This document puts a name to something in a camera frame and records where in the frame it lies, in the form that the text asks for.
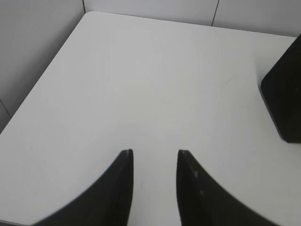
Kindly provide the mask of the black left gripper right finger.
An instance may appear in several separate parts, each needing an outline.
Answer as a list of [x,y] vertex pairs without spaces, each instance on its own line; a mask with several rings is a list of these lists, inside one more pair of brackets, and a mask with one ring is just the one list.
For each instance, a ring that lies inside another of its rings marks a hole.
[[298,226],[301,155],[297,149],[180,150],[176,193],[184,226]]

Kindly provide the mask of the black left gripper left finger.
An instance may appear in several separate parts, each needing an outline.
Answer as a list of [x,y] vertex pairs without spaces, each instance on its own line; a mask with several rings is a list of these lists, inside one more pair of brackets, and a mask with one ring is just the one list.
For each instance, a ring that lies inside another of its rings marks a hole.
[[133,151],[123,150],[80,196],[38,226],[126,226],[133,197]]

